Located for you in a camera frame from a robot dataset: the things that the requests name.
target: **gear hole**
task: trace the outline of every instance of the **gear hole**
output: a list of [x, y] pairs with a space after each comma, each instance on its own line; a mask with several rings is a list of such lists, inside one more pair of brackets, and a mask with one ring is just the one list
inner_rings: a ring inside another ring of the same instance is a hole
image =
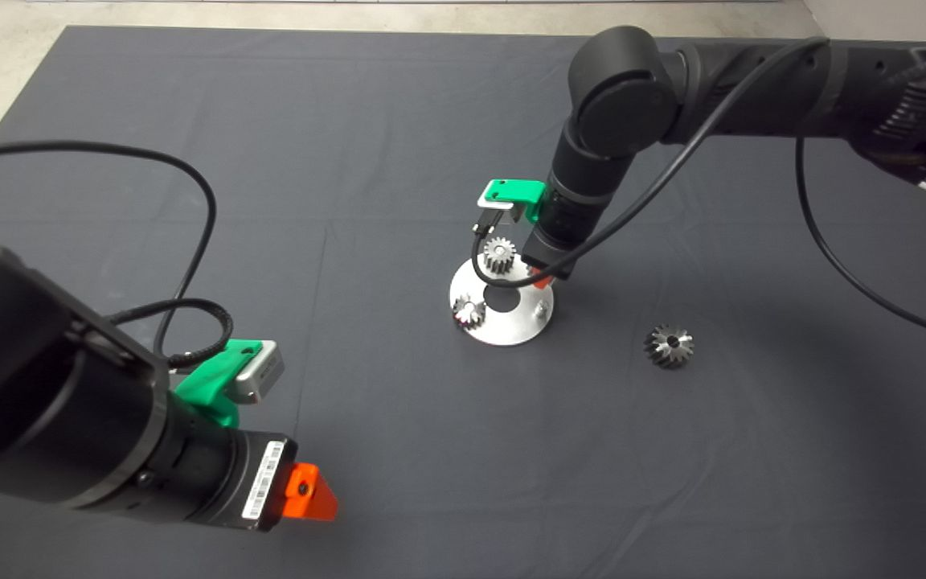
[[485, 305], [493, 310], [506, 313], [514, 311], [521, 303], [521, 293], [515, 287], [485, 286]]

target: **gray tablecloth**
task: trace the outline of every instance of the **gray tablecloth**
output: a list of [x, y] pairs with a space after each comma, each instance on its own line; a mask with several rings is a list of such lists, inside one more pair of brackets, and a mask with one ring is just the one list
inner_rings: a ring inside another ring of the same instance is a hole
[[[191, 293], [288, 367], [243, 426], [292, 433], [342, 513], [261, 535], [0, 497], [0, 577], [926, 576], [926, 331], [823, 260], [790, 142], [708, 142], [556, 287], [535, 341], [449, 322], [477, 193], [547, 173], [580, 44], [67, 29], [0, 142], [124, 142], [203, 170], [220, 219]], [[609, 214], [673, 153], [640, 155]], [[926, 314], [926, 194], [838, 142], [809, 165], [831, 244]], [[170, 168], [0, 158], [0, 243], [99, 311], [168, 297], [202, 218]], [[694, 333], [686, 369], [643, 355], [659, 322]], [[181, 314], [169, 349], [212, 332]]]

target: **white label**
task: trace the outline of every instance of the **white label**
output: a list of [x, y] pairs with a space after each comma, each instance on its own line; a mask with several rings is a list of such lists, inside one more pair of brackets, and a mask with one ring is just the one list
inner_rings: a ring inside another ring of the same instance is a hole
[[273, 483], [273, 475], [277, 473], [277, 465], [281, 461], [282, 452], [284, 452], [284, 442], [271, 440], [267, 443], [264, 459], [260, 461], [260, 469], [256, 471], [256, 479], [252, 481], [249, 499], [245, 502], [245, 508], [242, 509], [242, 518], [260, 518], [260, 513], [264, 512], [269, 487]]

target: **concrete floor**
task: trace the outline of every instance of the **concrete floor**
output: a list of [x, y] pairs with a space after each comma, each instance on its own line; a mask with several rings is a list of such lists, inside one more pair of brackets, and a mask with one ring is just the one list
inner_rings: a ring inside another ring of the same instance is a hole
[[591, 34], [633, 23], [660, 36], [804, 37], [819, 32], [801, 0], [508, 5], [0, 0], [0, 120], [45, 51], [71, 23], [503, 34]]

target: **circular metal plate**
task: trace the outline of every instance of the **circular metal plate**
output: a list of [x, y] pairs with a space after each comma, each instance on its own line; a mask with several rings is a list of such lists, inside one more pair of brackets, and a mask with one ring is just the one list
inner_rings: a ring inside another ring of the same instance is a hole
[[[484, 264], [481, 264], [481, 271], [492, 278], [510, 280], [523, 279], [528, 275], [527, 267], [519, 256], [514, 256], [514, 264], [506, 273], [492, 273]], [[456, 270], [456, 275], [453, 275], [452, 285], [449, 285], [449, 309], [452, 309], [456, 299], [464, 294], [470, 296], [471, 301], [484, 302], [486, 287], [488, 285], [474, 273], [470, 260], [464, 261], [463, 265]], [[548, 320], [552, 319], [552, 311], [555, 310], [552, 286], [537, 289], [529, 285], [521, 287], [518, 292], [517, 307], [502, 312], [486, 305], [485, 321], [480, 326], [470, 327], [463, 331], [493, 346], [522, 344], [540, 334], [548, 325]]]

